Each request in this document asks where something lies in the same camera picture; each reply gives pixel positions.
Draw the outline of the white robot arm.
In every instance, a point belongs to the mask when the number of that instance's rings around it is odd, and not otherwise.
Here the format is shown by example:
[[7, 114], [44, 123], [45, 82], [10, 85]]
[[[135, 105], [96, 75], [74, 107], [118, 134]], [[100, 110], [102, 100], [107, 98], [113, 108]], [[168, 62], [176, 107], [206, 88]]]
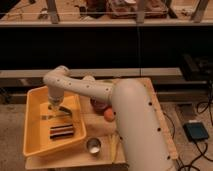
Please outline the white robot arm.
[[176, 171], [147, 88], [136, 79], [116, 83], [70, 77], [58, 66], [43, 77], [49, 102], [62, 103], [65, 91], [91, 97], [112, 106], [129, 171]]

